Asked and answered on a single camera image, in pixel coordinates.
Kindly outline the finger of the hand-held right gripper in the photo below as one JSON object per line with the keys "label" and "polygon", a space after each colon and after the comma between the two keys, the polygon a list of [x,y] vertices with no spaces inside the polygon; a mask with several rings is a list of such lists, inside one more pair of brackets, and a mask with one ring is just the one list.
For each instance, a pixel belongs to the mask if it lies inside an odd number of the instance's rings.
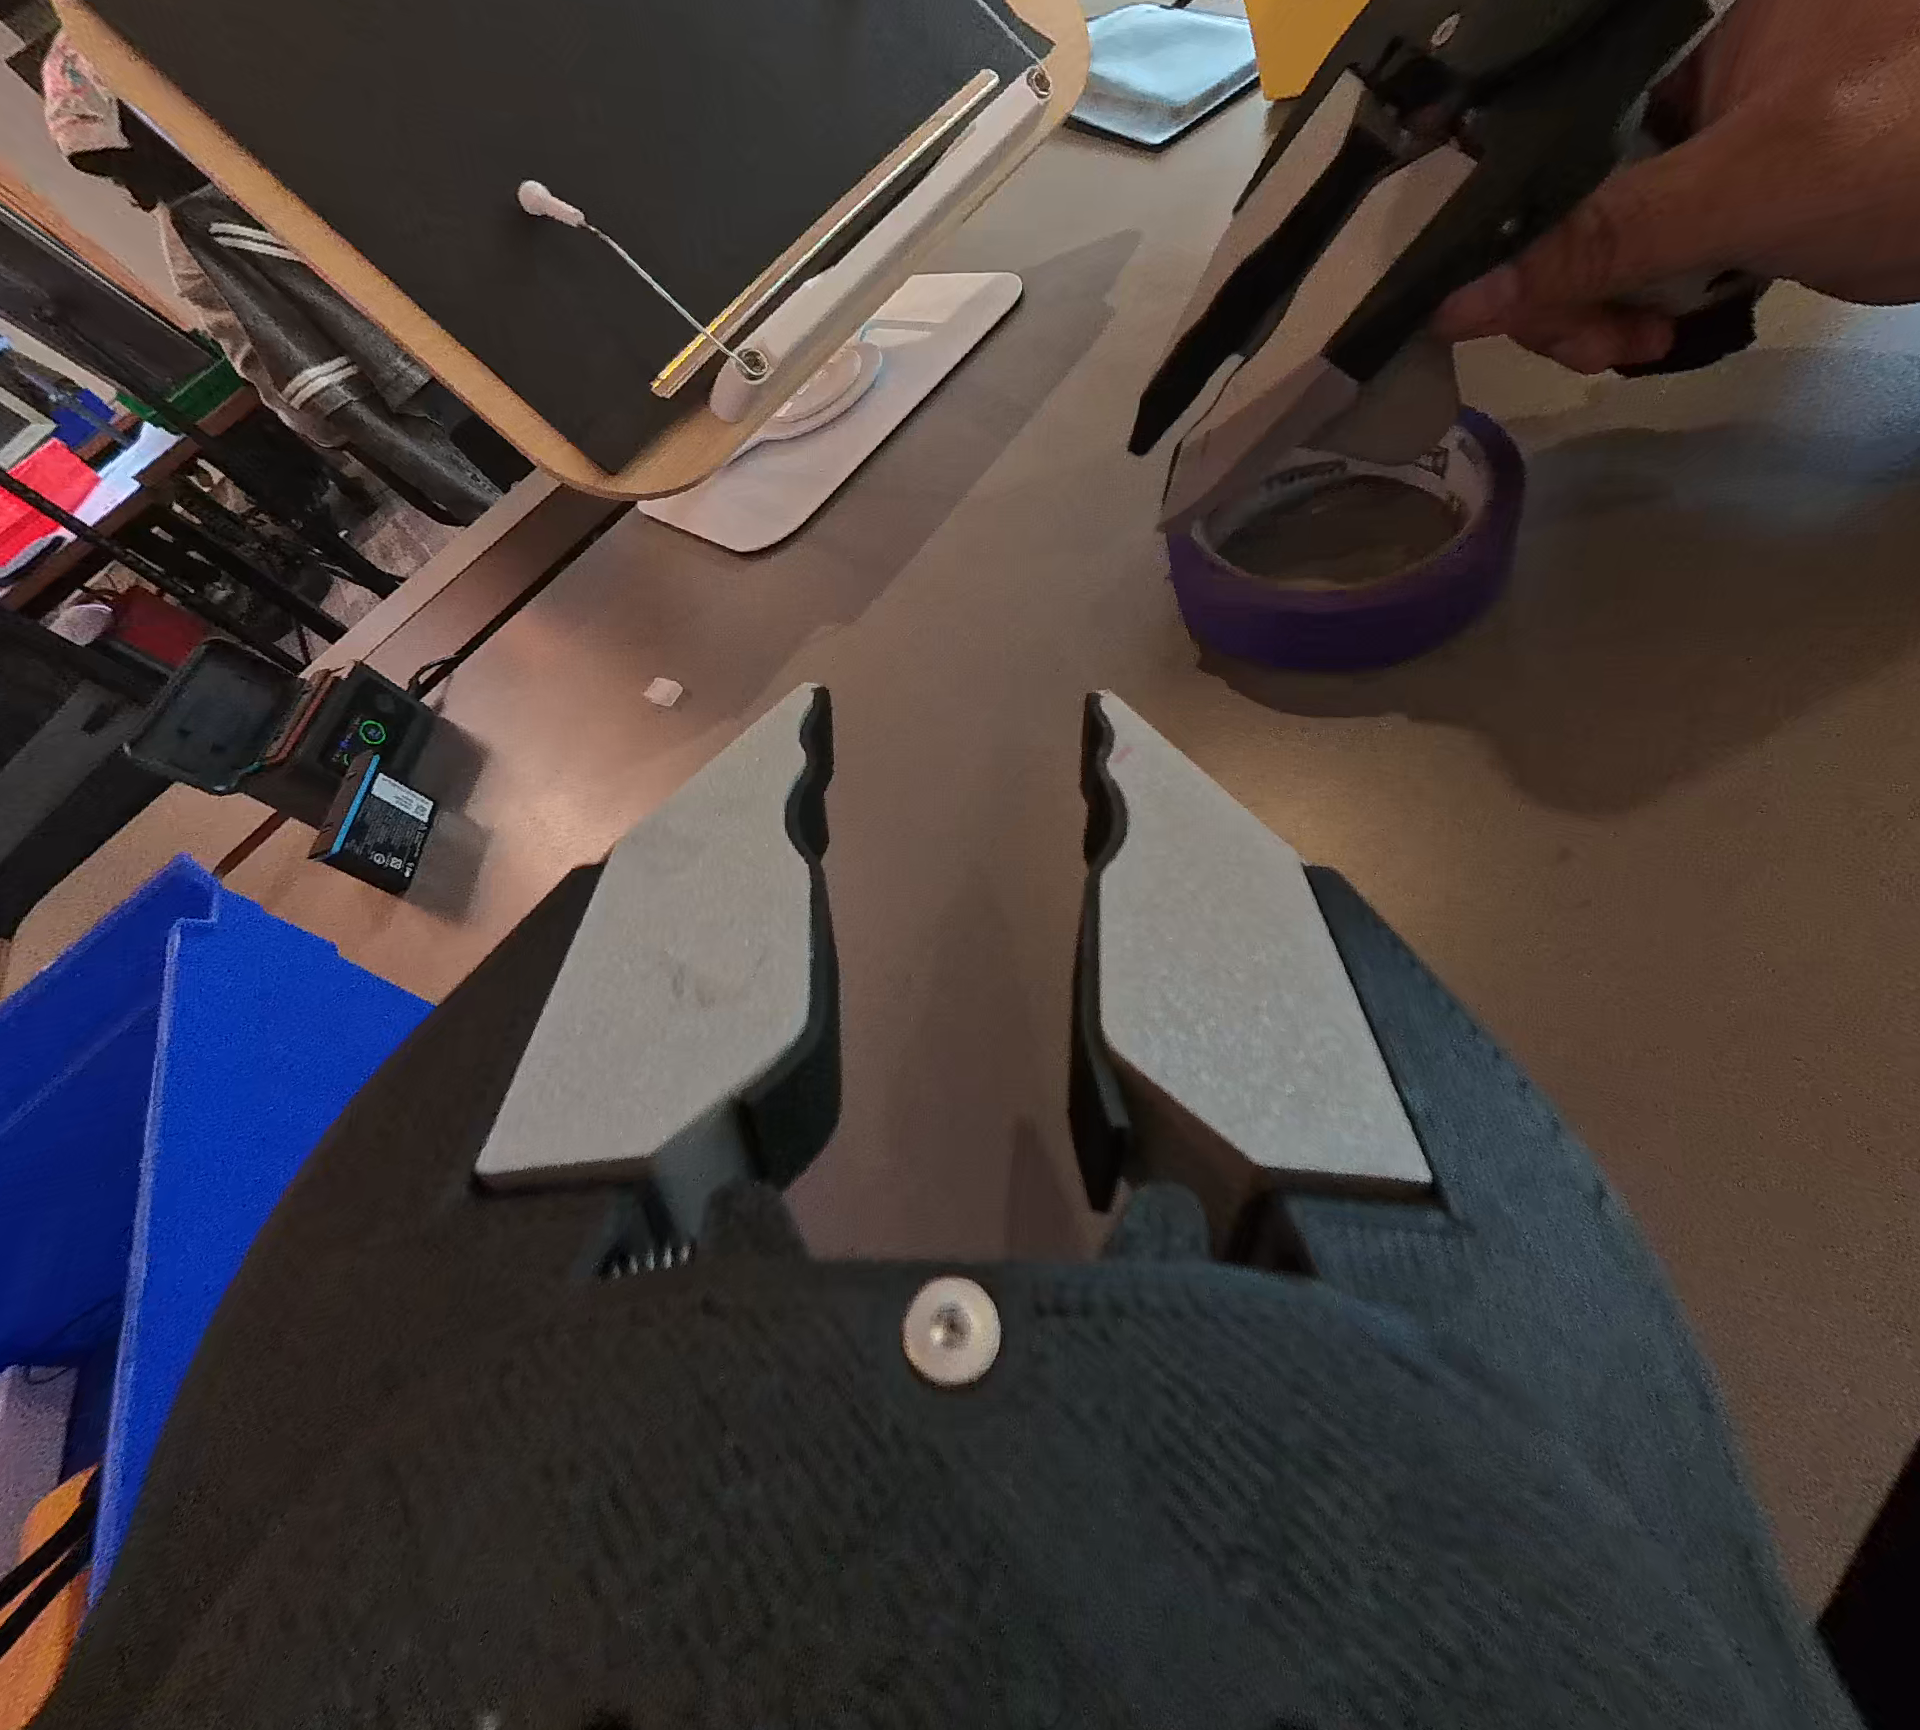
{"label": "finger of the hand-held right gripper", "polygon": [[1335,233],[1401,159],[1397,114],[1355,69],[1299,100],[1147,376],[1126,439],[1132,456],[1150,454],[1230,357],[1259,347]]}
{"label": "finger of the hand-held right gripper", "polygon": [[1399,467],[1438,449],[1462,397],[1451,349],[1428,338],[1428,322],[1416,316],[1373,371],[1339,367],[1333,335],[1474,171],[1462,151],[1429,151],[1361,195],[1274,332],[1183,429],[1158,517],[1163,532],[1249,496],[1298,451]]}

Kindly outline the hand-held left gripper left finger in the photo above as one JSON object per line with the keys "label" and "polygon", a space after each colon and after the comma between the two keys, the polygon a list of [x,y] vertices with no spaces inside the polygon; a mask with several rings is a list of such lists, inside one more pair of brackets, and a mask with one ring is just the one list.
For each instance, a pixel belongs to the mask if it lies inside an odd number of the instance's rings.
{"label": "hand-held left gripper left finger", "polygon": [[636,822],[511,1071],[485,1189],[788,1189],[841,1112],[833,711],[803,684]]}

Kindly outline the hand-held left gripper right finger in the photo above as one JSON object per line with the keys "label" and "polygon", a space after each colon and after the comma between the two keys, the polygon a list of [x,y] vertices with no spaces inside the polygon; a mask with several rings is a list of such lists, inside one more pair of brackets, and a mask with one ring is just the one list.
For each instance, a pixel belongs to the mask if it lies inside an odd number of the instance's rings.
{"label": "hand-held left gripper right finger", "polygon": [[1081,708],[1067,1136],[1091,1209],[1175,1183],[1421,1201],[1431,1168],[1294,845],[1116,691]]}

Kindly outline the purple masking tape roll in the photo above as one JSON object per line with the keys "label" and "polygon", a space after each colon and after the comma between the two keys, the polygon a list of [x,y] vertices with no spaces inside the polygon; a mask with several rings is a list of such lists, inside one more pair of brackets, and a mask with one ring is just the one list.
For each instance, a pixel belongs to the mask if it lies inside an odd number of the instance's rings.
{"label": "purple masking tape roll", "polygon": [[[1251,533],[1325,523],[1325,505],[1394,492],[1434,508],[1445,533],[1423,549],[1358,538],[1382,570],[1352,580],[1251,567],[1233,551]],[[1338,449],[1289,451],[1279,469],[1197,523],[1163,532],[1166,572],[1193,644],[1219,660],[1313,673],[1411,662],[1488,614],[1509,587],[1524,523],[1525,464],[1491,414],[1463,406],[1405,464]]]}

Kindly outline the blue storage bin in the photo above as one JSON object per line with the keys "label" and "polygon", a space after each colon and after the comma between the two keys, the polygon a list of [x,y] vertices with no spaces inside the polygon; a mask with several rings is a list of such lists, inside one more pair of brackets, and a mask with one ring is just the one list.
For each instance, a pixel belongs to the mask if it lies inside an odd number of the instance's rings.
{"label": "blue storage bin", "polygon": [[185,855],[4,999],[4,1368],[113,1357],[89,1601],[247,1249],[428,1009]]}

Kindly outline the person's right hand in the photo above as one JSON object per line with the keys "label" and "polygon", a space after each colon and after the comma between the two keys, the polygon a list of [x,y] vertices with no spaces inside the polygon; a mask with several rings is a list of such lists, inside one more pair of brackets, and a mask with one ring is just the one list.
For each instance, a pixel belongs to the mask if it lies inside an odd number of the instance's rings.
{"label": "person's right hand", "polygon": [[1574,374],[1666,357],[1682,278],[1917,299],[1917,0],[1736,0],[1661,87],[1685,135],[1602,182],[1431,317]]}

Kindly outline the grey folded cloth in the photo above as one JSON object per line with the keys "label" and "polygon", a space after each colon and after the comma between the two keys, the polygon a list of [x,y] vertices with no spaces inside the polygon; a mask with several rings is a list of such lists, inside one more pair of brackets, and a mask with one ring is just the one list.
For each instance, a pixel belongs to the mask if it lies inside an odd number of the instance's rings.
{"label": "grey folded cloth", "polygon": [[1086,26],[1087,73],[1067,122],[1140,149],[1161,149],[1258,84],[1243,15],[1128,3]]}

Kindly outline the black battery charger case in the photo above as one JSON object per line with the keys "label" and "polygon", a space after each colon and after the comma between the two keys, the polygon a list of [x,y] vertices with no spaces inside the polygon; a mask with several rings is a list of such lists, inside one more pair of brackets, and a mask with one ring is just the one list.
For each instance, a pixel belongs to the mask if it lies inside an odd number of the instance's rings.
{"label": "black battery charger case", "polygon": [[367,664],[299,675],[243,644],[207,638],[121,748],[165,781],[322,825],[359,758],[403,776],[436,724],[426,699]]}

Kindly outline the grey striped jacket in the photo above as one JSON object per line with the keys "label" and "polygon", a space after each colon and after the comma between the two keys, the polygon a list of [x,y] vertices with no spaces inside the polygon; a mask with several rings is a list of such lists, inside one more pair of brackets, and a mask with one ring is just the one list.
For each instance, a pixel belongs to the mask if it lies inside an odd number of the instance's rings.
{"label": "grey striped jacket", "polygon": [[66,30],[37,71],[60,156],[156,221],[178,301],[277,422],[444,525],[477,521],[527,462],[282,235],[120,100]]}

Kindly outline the black board book stand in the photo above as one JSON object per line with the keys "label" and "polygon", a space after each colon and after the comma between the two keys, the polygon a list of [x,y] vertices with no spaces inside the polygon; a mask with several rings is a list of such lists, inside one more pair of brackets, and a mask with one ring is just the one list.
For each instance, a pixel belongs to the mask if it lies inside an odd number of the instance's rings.
{"label": "black board book stand", "polygon": [[1077,101],[1079,0],[53,0],[554,480],[705,485]]}

